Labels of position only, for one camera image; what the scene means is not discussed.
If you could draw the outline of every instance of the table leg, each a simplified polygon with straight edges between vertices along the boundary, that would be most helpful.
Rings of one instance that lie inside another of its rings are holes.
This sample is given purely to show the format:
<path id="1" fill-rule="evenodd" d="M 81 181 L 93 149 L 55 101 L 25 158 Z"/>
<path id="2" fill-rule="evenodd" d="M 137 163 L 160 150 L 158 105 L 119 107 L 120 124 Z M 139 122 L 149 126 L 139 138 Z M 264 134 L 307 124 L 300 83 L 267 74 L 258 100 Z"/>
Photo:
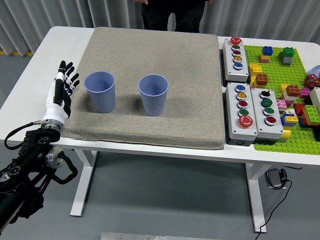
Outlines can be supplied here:
<path id="1" fill-rule="evenodd" d="M 98 152 L 79 149 L 76 149 L 75 152 L 83 162 L 84 166 L 70 215 L 73 217 L 81 217 Z"/>
<path id="2" fill-rule="evenodd" d="M 253 218 L 253 227 L 255 232 L 260 232 L 260 226 L 265 224 L 264 209 L 262 207 L 261 194 L 258 179 L 262 176 L 271 165 L 261 165 L 246 163 L 246 178 L 248 181 L 250 203 Z M 266 233 L 266 226 L 261 228 L 262 233 Z"/>

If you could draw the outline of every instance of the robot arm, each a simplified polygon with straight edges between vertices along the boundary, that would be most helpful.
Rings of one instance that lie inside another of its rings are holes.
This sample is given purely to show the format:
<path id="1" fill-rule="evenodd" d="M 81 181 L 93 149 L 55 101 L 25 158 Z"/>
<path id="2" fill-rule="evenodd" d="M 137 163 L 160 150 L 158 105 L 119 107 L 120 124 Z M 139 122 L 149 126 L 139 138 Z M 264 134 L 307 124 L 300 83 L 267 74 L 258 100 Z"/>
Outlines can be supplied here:
<path id="1" fill-rule="evenodd" d="M 71 160 L 65 156 L 63 149 L 51 143 L 60 139 L 65 126 L 65 120 L 71 114 L 71 95 L 79 84 L 72 62 L 66 65 L 62 61 L 54 81 L 50 85 L 46 99 L 46 113 L 41 121 L 41 128 L 27 131 L 22 143 L 17 146 L 8 146 L 7 139 L 16 132 L 35 125 L 40 121 L 31 122 L 13 130 L 6 137 L 4 144 L 10 149 L 18 149 L 19 156 L 0 171 L 0 235 L 8 224 L 16 222 L 18 217 L 29 218 L 43 207 L 43 193 L 51 180 L 58 184 L 66 184 L 74 179 L 78 170 Z M 71 174 L 66 179 L 55 175 L 57 168 L 67 163 Z M 38 173 L 33 179 L 30 173 Z"/>

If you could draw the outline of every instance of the white curtain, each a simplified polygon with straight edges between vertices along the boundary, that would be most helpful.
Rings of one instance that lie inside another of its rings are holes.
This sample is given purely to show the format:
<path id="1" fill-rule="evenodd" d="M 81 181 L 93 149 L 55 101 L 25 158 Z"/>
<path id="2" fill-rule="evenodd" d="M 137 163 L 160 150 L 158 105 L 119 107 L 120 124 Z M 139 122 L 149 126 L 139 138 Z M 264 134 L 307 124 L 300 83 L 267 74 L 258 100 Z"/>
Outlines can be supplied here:
<path id="1" fill-rule="evenodd" d="M 319 0 L 214 0 L 200 32 L 320 44 Z M 35 52 L 51 27 L 143 29 L 134 0 L 0 0 L 0 48 Z M 169 31 L 175 29 L 174 15 Z"/>

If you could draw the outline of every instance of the gray floor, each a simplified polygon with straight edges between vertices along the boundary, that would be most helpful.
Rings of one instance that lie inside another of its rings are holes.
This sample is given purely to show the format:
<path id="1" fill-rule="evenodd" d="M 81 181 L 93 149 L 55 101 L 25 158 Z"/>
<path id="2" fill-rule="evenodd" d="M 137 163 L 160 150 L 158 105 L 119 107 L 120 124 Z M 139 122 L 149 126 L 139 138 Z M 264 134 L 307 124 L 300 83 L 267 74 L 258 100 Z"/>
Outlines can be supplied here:
<path id="1" fill-rule="evenodd" d="M 30 59 L 0 55 L 0 106 Z M 65 152 L 81 172 L 75 152 Z M 17 151 L 0 144 L 0 154 L 2 169 Z M 61 177 L 68 173 L 65 167 L 59 170 Z M 319 239 L 320 170 L 287 173 L 293 186 L 259 239 Z M 0 238 L 99 240 L 102 232 L 220 240 L 257 236 L 245 166 L 240 163 L 100 152 L 81 218 L 69 216 L 79 179 L 67 185 L 52 182 L 44 194 L 44 208 L 9 225 Z M 267 188 L 263 177 L 260 189 L 269 216 L 286 191 Z"/>

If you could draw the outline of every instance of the white table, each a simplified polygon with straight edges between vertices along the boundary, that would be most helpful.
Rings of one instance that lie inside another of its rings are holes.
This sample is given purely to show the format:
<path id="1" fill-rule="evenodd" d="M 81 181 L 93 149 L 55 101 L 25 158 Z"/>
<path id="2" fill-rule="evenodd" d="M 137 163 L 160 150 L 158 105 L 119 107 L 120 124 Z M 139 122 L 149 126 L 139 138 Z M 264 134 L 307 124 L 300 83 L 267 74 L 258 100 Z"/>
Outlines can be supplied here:
<path id="1" fill-rule="evenodd" d="M 67 63 L 73 62 L 77 70 L 93 31 L 93 28 L 56 26 L 48 32 L 0 110 L 0 142 L 4 142 L 7 134 L 13 129 L 42 119 L 46 112 L 45 102 L 49 86 L 57 74 L 61 60 L 65 60 Z M 252 38 L 242 38 L 242 40 L 244 45 L 296 48 L 307 73 L 314 66 L 320 65 L 320 46 L 315 43 Z M 223 41 L 224 37 L 219 37 L 220 49 Z M 35 130 L 38 127 L 33 126 L 28 130 Z M 20 143 L 24 137 L 25 131 L 20 131 L 10 138 L 9 143 Z M 253 145 L 245 147 L 225 144 L 223 150 L 198 150 L 143 144 L 82 141 L 64 137 L 57 145 L 66 149 L 75 149 L 84 164 L 70 213 L 72 216 L 80 217 L 82 214 L 98 151 L 236 162 L 246 164 L 252 217 L 256 232 L 259 232 L 260 226 L 265 223 L 258 178 L 272 165 L 309 168 L 320 166 L 320 157 L 317 155 L 280 152 L 265 154 L 256 151 Z"/>

